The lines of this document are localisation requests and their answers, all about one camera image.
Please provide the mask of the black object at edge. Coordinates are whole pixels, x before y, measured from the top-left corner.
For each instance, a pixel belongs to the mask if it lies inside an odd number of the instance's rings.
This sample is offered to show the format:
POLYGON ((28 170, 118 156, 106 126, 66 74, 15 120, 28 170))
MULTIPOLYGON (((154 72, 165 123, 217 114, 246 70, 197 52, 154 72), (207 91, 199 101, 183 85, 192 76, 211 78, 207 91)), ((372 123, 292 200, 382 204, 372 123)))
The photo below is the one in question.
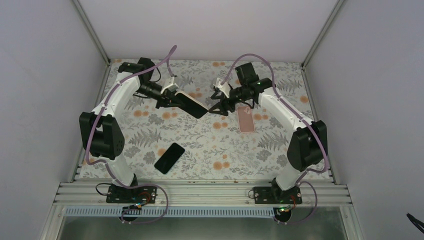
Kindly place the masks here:
POLYGON ((410 213, 407 213, 406 217, 420 232, 424 233, 424 223, 421 220, 415 218, 410 213))

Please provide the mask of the floral patterned table mat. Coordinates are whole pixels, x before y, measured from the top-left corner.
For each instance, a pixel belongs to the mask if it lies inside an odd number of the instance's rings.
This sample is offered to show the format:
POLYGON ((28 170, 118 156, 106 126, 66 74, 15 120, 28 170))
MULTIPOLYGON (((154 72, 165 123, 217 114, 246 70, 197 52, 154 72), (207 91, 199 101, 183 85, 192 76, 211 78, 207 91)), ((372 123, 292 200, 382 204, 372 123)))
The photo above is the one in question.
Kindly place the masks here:
MULTIPOLYGON (((210 108, 216 77, 224 78, 232 61, 170 60, 180 91, 210 108)), ((313 118, 300 63, 271 62, 280 93, 313 118)), ((263 107, 251 110, 255 131, 240 132, 236 112, 196 119, 177 107, 156 109, 156 101, 132 97, 118 117, 125 137, 123 157, 140 179, 272 180, 288 164, 288 132, 263 107), (155 162, 172 143, 185 149, 167 174, 155 162)))

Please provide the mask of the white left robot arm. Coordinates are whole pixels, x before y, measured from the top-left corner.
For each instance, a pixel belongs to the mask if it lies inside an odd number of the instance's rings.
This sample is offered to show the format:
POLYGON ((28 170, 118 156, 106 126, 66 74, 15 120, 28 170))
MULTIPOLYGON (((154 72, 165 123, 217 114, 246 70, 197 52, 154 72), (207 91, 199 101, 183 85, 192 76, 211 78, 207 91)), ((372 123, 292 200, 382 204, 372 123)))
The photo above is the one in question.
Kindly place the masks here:
POLYGON ((176 97, 176 75, 170 68, 167 69, 170 77, 163 85, 151 80, 159 66, 159 63, 154 64, 143 57, 137 63, 123 62, 117 70, 114 85, 103 100, 92 111, 82 112, 79 116, 86 164, 104 164, 112 184, 121 187, 119 196, 128 203, 139 197, 140 190, 137 177, 122 154, 125 137, 119 126, 119 116, 134 94, 155 100, 157 108, 183 105, 176 97))

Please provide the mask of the black smartphone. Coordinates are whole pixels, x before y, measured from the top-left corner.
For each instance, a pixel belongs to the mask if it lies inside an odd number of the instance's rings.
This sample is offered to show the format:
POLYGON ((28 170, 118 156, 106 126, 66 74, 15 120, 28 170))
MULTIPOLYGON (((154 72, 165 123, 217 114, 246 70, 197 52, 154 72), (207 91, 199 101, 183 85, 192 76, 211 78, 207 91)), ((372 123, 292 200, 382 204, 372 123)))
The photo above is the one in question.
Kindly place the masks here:
POLYGON ((184 153, 185 149, 182 146, 172 143, 154 164, 155 169, 166 175, 184 153))

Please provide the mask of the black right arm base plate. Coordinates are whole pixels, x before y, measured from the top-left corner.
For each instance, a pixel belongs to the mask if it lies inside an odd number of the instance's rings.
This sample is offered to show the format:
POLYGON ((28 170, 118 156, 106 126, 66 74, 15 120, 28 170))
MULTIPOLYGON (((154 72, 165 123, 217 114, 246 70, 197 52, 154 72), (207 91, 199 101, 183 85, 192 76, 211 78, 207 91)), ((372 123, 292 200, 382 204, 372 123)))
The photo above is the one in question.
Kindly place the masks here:
POLYGON ((288 190, 280 190, 272 186, 256 186, 252 190, 255 204, 289 205, 303 203, 300 188, 297 186, 288 190))

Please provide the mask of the phone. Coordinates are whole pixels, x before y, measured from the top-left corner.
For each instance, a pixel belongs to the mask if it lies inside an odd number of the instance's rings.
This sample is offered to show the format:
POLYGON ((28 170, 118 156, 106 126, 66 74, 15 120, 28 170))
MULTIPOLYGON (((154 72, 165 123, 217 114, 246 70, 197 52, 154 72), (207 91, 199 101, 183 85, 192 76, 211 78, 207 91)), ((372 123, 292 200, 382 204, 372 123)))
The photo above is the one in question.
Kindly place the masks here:
POLYGON ((179 108, 196 119, 202 118, 209 112, 206 106, 183 91, 177 91, 175 97, 180 101, 179 108))

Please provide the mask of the pink phone case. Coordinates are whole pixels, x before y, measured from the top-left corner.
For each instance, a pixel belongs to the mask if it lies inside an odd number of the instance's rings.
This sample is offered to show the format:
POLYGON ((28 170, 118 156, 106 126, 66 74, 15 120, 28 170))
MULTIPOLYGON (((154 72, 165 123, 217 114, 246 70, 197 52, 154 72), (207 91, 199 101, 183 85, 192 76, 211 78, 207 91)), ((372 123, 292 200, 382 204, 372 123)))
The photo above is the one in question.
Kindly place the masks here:
POLYGON ((236 113, 240 132, 253 133, 255 131, 255 124, 252 109, 249 106, 238 106, 236 113))

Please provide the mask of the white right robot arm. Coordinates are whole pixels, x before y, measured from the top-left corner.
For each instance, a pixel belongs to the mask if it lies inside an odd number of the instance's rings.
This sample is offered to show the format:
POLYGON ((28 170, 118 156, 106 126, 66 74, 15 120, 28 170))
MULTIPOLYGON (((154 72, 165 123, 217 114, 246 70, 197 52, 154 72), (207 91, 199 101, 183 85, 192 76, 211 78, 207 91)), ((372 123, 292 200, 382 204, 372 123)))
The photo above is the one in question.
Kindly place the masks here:
POLYGON ((236 67, 240 86, 233 88, 226 79, 217 78, 212 99, 219 100, 209 112, 227 116, 236 104, 251 100, 268 110, 291 133, 287 149, 288 164, 272 182, 271 198, 278 204, 290 197, 290 189, 301 184, 307 173, 322 174, 329 170, 327 126, 302 114, 277 89, 275 74, 261 79, 252 63, 236 67))

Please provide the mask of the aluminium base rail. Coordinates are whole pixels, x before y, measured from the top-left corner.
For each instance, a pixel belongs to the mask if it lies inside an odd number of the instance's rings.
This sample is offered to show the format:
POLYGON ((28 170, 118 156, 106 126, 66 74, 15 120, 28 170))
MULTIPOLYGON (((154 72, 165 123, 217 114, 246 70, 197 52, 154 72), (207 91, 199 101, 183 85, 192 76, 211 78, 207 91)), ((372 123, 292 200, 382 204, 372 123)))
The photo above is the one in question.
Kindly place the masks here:
MULTIPOLYGON (((158 181, 164 190, 158 191, 157 206, 164 206, 168 195, 171 207, 252 207, 253 187, 267 187, 267 180, 256 181, 158 181)), ((60 183, 54 197, 54 205, 105 205, 106 197, 96 192, 105 192, 107 186, 99 186, 98 181, 75 181, 60 183)), ((317 200, 319 207, 345 207, 353 204, 348 187, 332 182, 313 180, 300 187, 303 207, 312 207, 317 200)))

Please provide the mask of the aluminium enclosure frame post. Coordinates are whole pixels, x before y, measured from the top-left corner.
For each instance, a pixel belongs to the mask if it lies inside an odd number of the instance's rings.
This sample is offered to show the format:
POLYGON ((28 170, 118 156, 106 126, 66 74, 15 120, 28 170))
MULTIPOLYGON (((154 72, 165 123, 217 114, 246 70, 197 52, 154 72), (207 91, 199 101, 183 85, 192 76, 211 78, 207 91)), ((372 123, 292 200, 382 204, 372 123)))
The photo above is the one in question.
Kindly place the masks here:
POLYGON ((108 54, 106 53, 105 48, 103 47, 96 31, 94 30, 93 25, 91 24, 88 15, 86 13, 86 11, 84 10, 83 5, 81 4, 80 0, 72 0, 71 1, 79 15, 79 17, 81 18, 83 25, 86 29, 86 31, 88 32, 88 35, 90 36, 91 40, 93 41, 97 51, 99 52, 101 58, 103 59, 103 61, 109 65, 111 60, 108 57, 108 54))

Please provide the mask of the right aluminium frame post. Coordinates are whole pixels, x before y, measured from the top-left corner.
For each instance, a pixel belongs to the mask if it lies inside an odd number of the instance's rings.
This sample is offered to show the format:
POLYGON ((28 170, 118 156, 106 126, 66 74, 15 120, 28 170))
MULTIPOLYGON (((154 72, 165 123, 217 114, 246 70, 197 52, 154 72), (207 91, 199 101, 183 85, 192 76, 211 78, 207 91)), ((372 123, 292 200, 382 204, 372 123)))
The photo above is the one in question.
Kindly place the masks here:
POLYGON ((310 63, 314 53, 316 52, 316 50, 318 49, 321 41, 323 40, 323 38, 326 36, 328 30, 330 29, 330 27, 332 26, 335 18, 337 17, 337 15, 339 14, 340 9, 344 6, 345 4, 345 0, 337 0, 335 5, 333 6, 329 16, 327 17, 324 25, 322 26, 321 30, 319 31, 316 39, 314 40, 311 48, 309 49, 306 57, 304 58, 303 62, 302 62, 302 68, 305 69, 307 67, 307 65, 310 63))

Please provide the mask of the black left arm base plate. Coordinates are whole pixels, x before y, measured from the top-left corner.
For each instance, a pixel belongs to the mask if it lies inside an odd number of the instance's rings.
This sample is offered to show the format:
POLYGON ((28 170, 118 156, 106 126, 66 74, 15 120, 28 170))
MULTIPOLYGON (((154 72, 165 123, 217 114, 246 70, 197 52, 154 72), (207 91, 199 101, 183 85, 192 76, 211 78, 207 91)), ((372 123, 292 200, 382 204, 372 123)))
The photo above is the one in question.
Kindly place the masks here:
POLYGON ((136 189, 112 185, 108 189, 105 202, 108 204, 154 204, 157 187, 144 186, 136 189))

